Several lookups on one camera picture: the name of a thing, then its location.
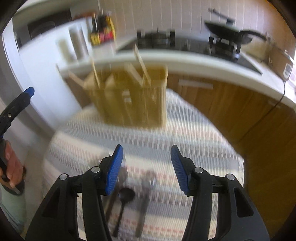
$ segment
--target cabinet door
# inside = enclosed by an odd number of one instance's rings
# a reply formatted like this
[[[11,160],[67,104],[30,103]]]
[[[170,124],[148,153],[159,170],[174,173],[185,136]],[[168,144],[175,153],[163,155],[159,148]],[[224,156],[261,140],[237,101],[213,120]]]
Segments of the cabinet door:
[[[269,97],[218,80],[170,74],[168,88],[194,105],[232,144],[272,108]]]
[[[249,195],[271,236],[296,203],[296,113],[280,104],[240,141]]]

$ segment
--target table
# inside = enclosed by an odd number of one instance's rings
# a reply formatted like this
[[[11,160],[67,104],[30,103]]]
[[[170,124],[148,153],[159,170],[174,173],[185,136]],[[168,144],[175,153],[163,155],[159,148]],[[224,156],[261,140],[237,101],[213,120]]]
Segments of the table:
[[[50,142],[44,158],[43,194],[61,173],[83,174],[120,144],[128,169],[124,186],[132,188],[136,197],[125,208],[118,238],[137,240],[134,233],[143,201],[141,179],[147,170],[153,170],[157,185],[150,194],[141,240],[181,240],[192,197],[187,198],[180,190],[170,159],[171,146],[176,144],[183,156],[212,175],[234,174],[242,185],[244,160],[202,113],[171,90],[167,90],[166,108],[167,124],[157,129],[110,126],[103,123],[93,105],[84,108],[62,125]],[[209,237],[215,236],[217,219],[217,196],[213,196]],[[117,200],[108,223],[111,233],[120,207]],[[79,229],[83,230],[81,199],[77,214]]]

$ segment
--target white countertop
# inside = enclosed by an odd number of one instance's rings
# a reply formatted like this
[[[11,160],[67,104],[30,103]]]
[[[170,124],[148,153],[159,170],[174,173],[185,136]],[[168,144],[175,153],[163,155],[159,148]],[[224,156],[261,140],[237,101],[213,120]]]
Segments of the white countertop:
[[[100,47],[93,48],[90,57],[72,64],[58,64],[62,77],[68,76],[68,71],[74,74],[88,74],[91,71],[91,59],[96,68],[122,65],[124,62],[135,62],[132,51],[116,53],[116,50],[126,45],[134,36],[126,36]],[[261,73],[244,68],[232,62],[197,53],[175,50],[140,50],[145,63],[165,64],[169,72],[184,73],[212,78],[240,85],[255,90],[275,100],[280,100],[284,93],[283,81],[271,71],[266,64],[257,62],[254,58],[241,53]],[[286,83],[286,93],[282,103],[296,110],[296,95],[294,89]]]

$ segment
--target spoon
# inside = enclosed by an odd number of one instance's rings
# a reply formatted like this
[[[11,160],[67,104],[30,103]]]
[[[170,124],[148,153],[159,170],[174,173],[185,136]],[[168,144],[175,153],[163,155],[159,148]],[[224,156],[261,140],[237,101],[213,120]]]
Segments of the spoon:
[[[135,192],[130,188],[121,188],[118,192],[118,196],[121,201],[121,210],[120,210],[120,214],[119,214],[119,218],[118,218],[115,230],[113,232],[113,236],[116,238],[118,235],[119,225],[120,225],[120,221],[122,219],[124,207],[128,202],[131,202],[134,199]]]
[[[109,222],[110,215],[111,215],[111,212],[112,212],[112,208],[114,206],[114,202],[115,202],[115,200],[117,198],[117,195],[118,195],[118,192],[119,192],[119,188],[120,188],[120,186],[122,186],[124,184],[124,182],[126,181],[127,178],[128,178],[128,170],[127,170],[127,168],[126,167],[121,167],[119,169],[119,173],[118,173],[118,177],[117,177],[117,183],[115,185],[113,193],[110,196],[109,205],[108,205],[108,208],[106,210],[105,217],[106,217],[106,222],[107,223]],[[107,201],[108,201],[108,197],[106,197],[105,200],[104,200],[104,204],[103,204],[104,207],[107,206]]]
[[[144,201],[141,206],[140,210],[140,217],[138,220],[138,225],[136,228],[136,237],[140,238],[142,235],[143,227],[144,227],[144,222],[145,222],[145,217],[146,217],[146,212],[148,209],[149,205],[149,195],[151,191],[154,189],[155,185],[157,183],[157,176],[154,171],[147,171],[144,178],[142,179],[142,188],[144,192]]]

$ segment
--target wok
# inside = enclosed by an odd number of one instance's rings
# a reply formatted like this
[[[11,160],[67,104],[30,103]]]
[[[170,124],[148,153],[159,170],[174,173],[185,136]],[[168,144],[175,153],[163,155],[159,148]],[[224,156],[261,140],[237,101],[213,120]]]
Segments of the wok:
[[[252,41],[252,38],[249,35],[257,36],[266,41],[266,37],[259,32],[252,30],[238,30],[237,28],[232,26],[234,20],[229,19],[226,16],[218,13],[215,9],[209,9],[208,11],[220,16],[221,18],[226,18],[226,24],[216,23],[213,21],[205,21],[206,27],[219,38],[229,40],[230,42],[238,45],[250,43]]]

